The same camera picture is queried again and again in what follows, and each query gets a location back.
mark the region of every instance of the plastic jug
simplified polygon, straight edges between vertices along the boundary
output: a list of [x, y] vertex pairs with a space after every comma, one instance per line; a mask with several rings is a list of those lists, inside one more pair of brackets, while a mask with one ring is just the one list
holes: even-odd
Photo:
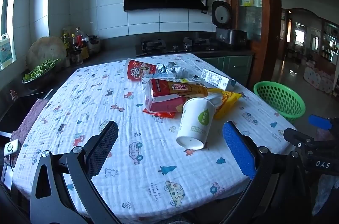
[[4, 69], [13, 61], [11, 41], [8, 34], [3, 34], [0, 40], [0, 67]]

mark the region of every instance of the green basket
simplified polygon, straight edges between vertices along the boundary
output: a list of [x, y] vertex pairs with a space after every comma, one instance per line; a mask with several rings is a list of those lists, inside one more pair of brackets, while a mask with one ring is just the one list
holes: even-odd
[[306, 111], [302, 98], [292, 89], [280, 83], [258, 82], [254, 86], [254, 93], [289, 122], [294, 122]]

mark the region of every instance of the gas stove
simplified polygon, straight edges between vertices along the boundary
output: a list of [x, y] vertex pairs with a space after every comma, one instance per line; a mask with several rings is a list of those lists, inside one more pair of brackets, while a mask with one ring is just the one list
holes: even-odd
[[185, 37], [182, 41], [167, 41], [157, 39], [143, 41], [141, 49], [137, 48], [137, 56], [174, 54], [192, 51], [211, 51], [215, 49], [218, 42], [205, 38]]

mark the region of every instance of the green sticker on wall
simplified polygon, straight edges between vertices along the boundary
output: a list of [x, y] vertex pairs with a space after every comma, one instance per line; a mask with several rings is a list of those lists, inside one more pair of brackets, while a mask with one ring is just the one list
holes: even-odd
[[208, 125], [208, 123], [210, 122], [210, 114], [208, 112], [208, 109], [199, 114], [198, 120], [202, 125], [204, 126]]

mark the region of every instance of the blue gripper pad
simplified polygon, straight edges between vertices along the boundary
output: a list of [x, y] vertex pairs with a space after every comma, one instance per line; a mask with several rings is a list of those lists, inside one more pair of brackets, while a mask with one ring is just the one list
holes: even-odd
[[240, 135], [238, 135], [234, 127], [232, 127], [229, 122], [224, 124], [222, 134], [235, 161], [237, 161], [242, 174], [253, 179], [257, 173], [254, 157], [242, 141]]
[[329, 130], [332, 128], [332, 124], [329, 119], [325, 119], [316, 115], [310, 115], [308, 118], [308, 123], [323, 130]]

